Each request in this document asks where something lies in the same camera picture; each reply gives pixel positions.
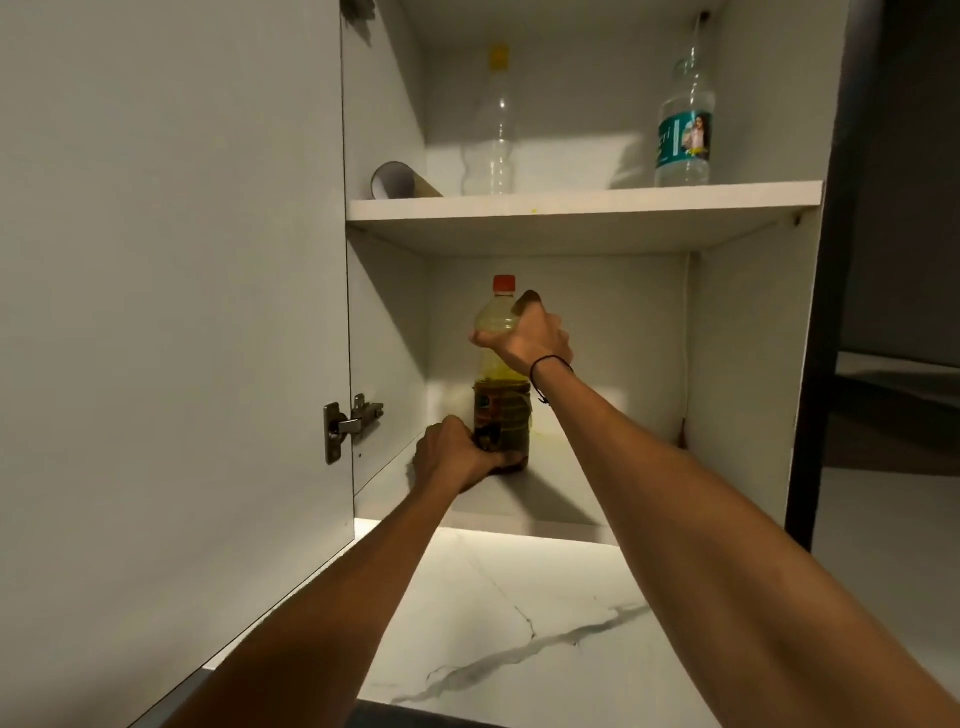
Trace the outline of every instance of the yellow bottle cap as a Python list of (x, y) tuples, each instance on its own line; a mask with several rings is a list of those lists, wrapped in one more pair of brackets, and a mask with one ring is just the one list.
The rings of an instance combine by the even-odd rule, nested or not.
[(490, 70), (506, 71), (510, 68), (510, 46), (496, 43), (490, 47)]

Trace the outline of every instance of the clear plastic bottle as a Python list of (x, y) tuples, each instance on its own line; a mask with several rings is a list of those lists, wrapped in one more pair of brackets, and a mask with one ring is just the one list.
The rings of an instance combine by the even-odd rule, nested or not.
[(510, 195), (514, 192), (511, 154), (516, 138), (514, 102), (510, 95), (510, 48), (490, 50), (490, 77), (480, 96), (470, 137), (462, 154), (465, 195)]
[(710, 182), (710, 144), (716, 94), (698, 47), (700, 29), (709, 20), (697, 19), (688, 58), (677, 63), (669, 100), (660, 109), (660, 155), (657, 187), (680, 187)]
[[(493, 278), (493, 300), (477, 314), (474, 326), (503, 333), (516, 326), (516, 279)], [(480, 353), (480, 374), (473, 385), (473, 440), (487, 452), (522, 452), (521, 463), (502, 473), (527, 467), (530, 455), (530, 379), (518, 374), (489, 349)]]

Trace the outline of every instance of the wristband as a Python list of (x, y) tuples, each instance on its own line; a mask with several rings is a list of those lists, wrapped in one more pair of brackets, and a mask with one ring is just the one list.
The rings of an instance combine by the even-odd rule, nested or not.
[(562, 356), (557, 356), (554, 353), (550, 353), (547, 356), (541, 356), (539, 359), (537, 359), (537, 361), (530, 365), (530, 383), (533, 385), (534, 390), (536, 390), (540, 401), (544, 404), (549, 404), (550, 401), (543, 396), (543, 392), (541, 392), (540, 388), (537, 386), (537, 381), (534, 379), (534, 370), (537, 368), (538, 364), (540, 364), (542, 361), (546, 361), (547, 359), (557, 359), (558, 361), (562, 361), (567, 369), (569, 369), (571, 372), (573, 371), (573, 367), (569, 365), (566, 359), (564, 359)]

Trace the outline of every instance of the bottle with red cap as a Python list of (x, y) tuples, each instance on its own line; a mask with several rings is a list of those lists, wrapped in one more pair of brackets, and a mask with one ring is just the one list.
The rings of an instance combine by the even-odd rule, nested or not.
[[(477, 314), (474, 325), (503, 333), (516, 326), (516, 278), (495, 276), (493, 299)], [(480, 375), (473, 386), (473, 439), (488, 452), (530, 454), (530, 380), (508, 367), (489, 349), (481, 350)], [(507, 471), (521, 471), (527, 459)]]

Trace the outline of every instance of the red bottle cap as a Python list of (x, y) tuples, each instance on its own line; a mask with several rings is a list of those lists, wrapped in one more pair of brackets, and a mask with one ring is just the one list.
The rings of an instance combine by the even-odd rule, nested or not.
[(516, 276), (494, 276), (493, 293), (516, 293)]

